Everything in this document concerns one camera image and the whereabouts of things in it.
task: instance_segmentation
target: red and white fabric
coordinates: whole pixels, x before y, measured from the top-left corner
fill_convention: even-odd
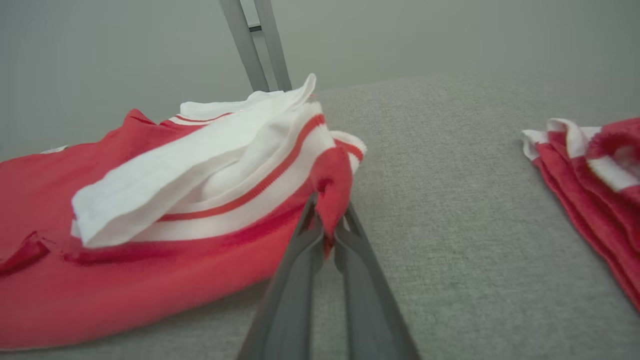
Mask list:
[[[640,311],[640,119],[522,131],[524,154]]]
[[[312,96],[316,83],[315,75],[311,74],[307,78],[304,86],[296,90],[300,93],[308,93],[307,97]],[[180,105],[180,113],[170,117],[161,123],[162,126],[183,129],[187,131],[194,130],[194,127],[206,126],[222,117],[242,113],[244,111],[252,111],[259,109],[260,111],[274,111],[274,104],[278,98],[290,97],[291,92],[274,91],[263,92],[256,91],[247,97],[245,101],[234,102],[184,102]]]
[[[327,129],[314,80],[194,130],[132,110],[97,143],[0,163],[0,348],[96,339],[266,279],[314,192],[331,236],[366,148]]]

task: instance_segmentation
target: white fabric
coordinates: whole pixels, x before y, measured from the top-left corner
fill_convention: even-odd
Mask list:
[[[587,164],[607,186],[615,192],[620,192],[631,186],[640,185],[640,180],[634,174],[625,170],[610,156],[598,159],[587,159]]]
[[[315,76],[311,74],[300,89],[269,96],[271,100],[256,102],[234,117],[222,117],[113,169],[102,180],[76,193],[72,205],[77,224],[72,228],[85,247],[119,245],[153,224],[212,174],[236,162],[244,166],[237,169],[238,173],[241,168],[243,174],[251,172],[256,162],[241,161],[249,148],[274,149],[282,142],[282,137],[261,136],[259,141],[264,143],[251,147],[261,129],[267,123],[269,127],[288,128],[286,121],[291,118],[278,116],[300,110],[314,87]],[[317,104],[308,104],[305,111],[321,109]],[[217,177],[220,186],[205,184],[204,194],[224,195],[229,185],[240,178],[238,173],[226,172]]]
[[[339,131],[339,130],[331,130],[330,133],[331,133],[331,136],[336,140],[353,144],[359,149],[367,148],[367,146],[357,136],[353,136],[349,133],[345,133],[344,131]]]
[[[318,127],[309,134],[291,167],[250,202],[211,217],[155,222],[132,240],[194,240],[221,236],[249,226],[289,198],[307,180],[314,160],[332,147],[335,144],[326,126]],[[202,205],[194,204],[194,207],[204,208]]]
[[[320,105],[314,103],[281,115],[277,121],[260,130],[256,141],[247,147],[239,161],[213,174],[167,213],[193,213],[215,208],[255,188],[289,155],[307,121],[320,113]],[[315,157],[334,146],[335,142],[326,126],[318,126],[305,139],[301,155],[313,152],[314,157],[310,159],[313,162]],[[293,183],[289,183],[290,187],[294,187],[292,191],[302,185],[307,176],[308,171],[303,172]]]
[[[636,160],[636,147],[633,145],[622,146],[613,153],[613,161],[621,168],[640,179],[640,163]]]
[[[549,119],[547,121],[547,131],[523,130],[522,151],[531,161],[537,159],[540,154],[536,149],[537,143],[548,142],[548,131],[566,133],[566,150],[571,159],[584,156],[587,151],[589,141],[601,131],[601,127],[580,127],[571,120]]]
[[[315,87],[316,76],[310,74],[305,82],[305,86],[311,85]],[[273,100],[275,97],[281,97],[285,94],[283,91],[263,92],[256,91],[249,95],[245,101],[236,102],[193,102],[188,101],[180,105],[180,114],[193,120],[208,120],[225,113],[234,113],[250,109],[263,101]]]
[[[63,145],[63,146],[61,146],[61,147],[56,147],[56,148],[54,148],[54,149],[45,150],[45,151],[41,152],[40,154],[52,154],[52,153],[54,153],[54,152],[60,152],[60,151],[62,151],[62,150],[64,150],[64,149],[69,148],[70,146],[71,146],[71,145]]]

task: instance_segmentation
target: gray fabric surface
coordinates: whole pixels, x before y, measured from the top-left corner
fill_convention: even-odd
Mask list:
[[[441,75],[317,95],[333,129],[369,146],[353,202],[424,359],[638,358],[640,316],[518,140],[549,117],[596,126],[640,115],[637,80]],[[233,359],[264,288],[104,340],[5,356]],[[314,359],[346,359],[332,262],[315,289]]]

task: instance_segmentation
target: red fabric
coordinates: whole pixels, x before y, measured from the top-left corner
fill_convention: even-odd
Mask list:
[[[588,142],[586,155],[575,158],[567,153],[567,134],[549,131],[548,142],[536,144],[540,156],[533,163],[640,311],[640,203],[629,196],[638,186],[616,192],[588,165],[589,159],[613,158],[621,147],[640,149],[639,124],[640,119],[631,119],[603,127]]]
[[[192,218],[203,218],[209,217],[213,215],[217,215],[220,213],[226,213],[233,209],[236,209],[242,205],[245,205],[247,202],[256,198],[264,189],[266,189],[269,185],[273,184],[282,174],[291,166],[291,164],[296,160],[298,155],[300,155],[300,151],[302,150],[302,145],[306,139],[306,137],[313,131],[316,127],[324,125],[324,117],[322,115],[316,115],[309,119],[305,126],[302,128],[298,137],[296,139],[296,143],[287,155],[286,159],[284,159],[272,172],[269,173],[262,181],[256,185],[253,189],[246,192],[244,195],[238,197],[237,199],[228,202],[222,206],[218,206],[215,208],[209,208],[201,211],[194,211],[190,213],[178,213],[178,214],[166,214],[162,216],[158,221],[172,221],[172,220],[186,220]]]
[[[620,150],[626,150],[623,156],[618,154]],[[640,177],[640,118],[605,125],[591,139],[586,158],[593,160],[604,156],[610,156],[621,168]],[[640,208],[640,185],[629,186],[620,191],[620,195],[634,207]],[[640,249],[640,238],[636,239]]]
[[[78,189],[189,132],[155,125],[133,110],[122,127],[97,143],[0,163],[0,348],[93,340],[266,279],[313,192],[319,192],[325,230],[333,233],[352,182],[342,147],[320,155],[294,195],[234,234],[95,250],[71,237],[70,200]]]

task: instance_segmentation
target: red stripe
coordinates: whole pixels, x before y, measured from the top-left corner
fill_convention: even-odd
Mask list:
[[[191,220],[195,218],[206,218],[212,217],[214,215],[219,215],[223,213],[227,213],[233,209],[239,208],[240,206],[246,204],[247,202],[254,199],[260,193],[262,193],[266,188],[269,187],[276,179],[278,179],[293,163],[293,161],[300,154],[300,150],[302,149],[302,144],[307,138],[307,136],[311,133],[313,129],[317,126],[324,124],[324,116],[322,114],[316,115],[312,117],[302,128],[298,138],[296,139],[296,143],[287,155],[286,159],[281,162],[267,177],[265,177],[255,188],[251,189],[246,194],[240,196],[239,198],[228,202],[224,205],[218,206],[217,208],[211,208],[207,210],[196,211],[193,213],[181,213],[181,214],[166,214],[162,216],[158,221],[173,221],[173,220]]]
[[[348,152],[350,152],[351,154],[354,154],[356,156],[356,158],[358,158],[359,162],[362,162],[362,159],[364,159],[364,154],[362,154],[362,150],[360,150],[360,148],[358,148],[355,145],[351,145],[350,143],[346,143],[340,140],[336,140],[334,139],[335,144],[338,145],[339,147],[344,148],[345,150],[347,150]]]
[[[205,122],[205,121],[213,121],[216,119],[220,119],[223,116],[227,116],[227,115],[231,115],[233,113],[224,113],[222,115],[220,115],[219,117],[214,117],[213,119],[209,119],[209,120],[193,120],[193,119],[187,119],[186,117],[181,117],[180,115],[176,115],[175,117],[177,117],[180,120],[184,120],[184,121],[189,121],[189,122]]]
[[[159,126],[162,127],[167,127],[168,129],[171,130],[179,130],[183,135],[188,135],[196,130],[199,130],[203,127],[205,127],[208,124],[202,124],[202,125],[184,125],[184,124],[176,124],[171,120],[165,120],[163,122],[161,122],[160,124],[158,124]]]

